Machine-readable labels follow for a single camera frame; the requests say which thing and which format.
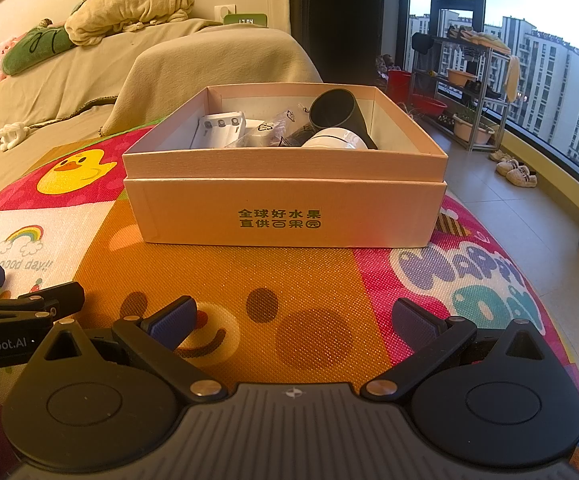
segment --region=black cup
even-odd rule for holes
[[[345,128],[361,137],[368,149],[378,150],[367,134],[356,97],[345,88],[334,88],[320,94],[309,110],[309,120],[317,132],[325,128]]]

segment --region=colorful tablecloth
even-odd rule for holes
[[[197,327],[177,352],[228,386],[348,381],[358,388],[410,355],[391,328],[393,303],[404,296],[480,327],[532,320],[579,387],[576,364],[527,279],[450,197],[423,249],[144,243],[121,154],[149,129],[100,140],[0,193],[0,298],[77,280],[86,305],[76,318],[89,328],[149,316],[189,294],[198,302]],[[203,211],[190,214],[203,221]],[[0,405],[22,368],[0,369]],[[0,473],[14,460],[0,429]],[[572,463],[579,469],[579,446]]]

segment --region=cardboard box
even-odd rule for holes
[[[269,120],[332,88],[356,97],[380,150],[191,150],[199,118]],[[422,247],[436,222],[447,155],[374,87],[258,83],[207,87],[123,155],[145,241],[277,247]]]

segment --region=white plush toy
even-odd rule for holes
[[[0,129],[1,151],[11,150],[20,144],[30,133],[30,128],[23,123],[6,124]]]

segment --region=metal screw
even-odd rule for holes
[[[199,397],[209,397],[220,393],[222,386],[218,381],[212,379],[203,379],[196,381],[190,386],[190,391]]]
[[[398,385],[394,381],[387,379],[374,379],[365,386],[365,389],[377,397],[384,397],[393,395],[398,389]]]

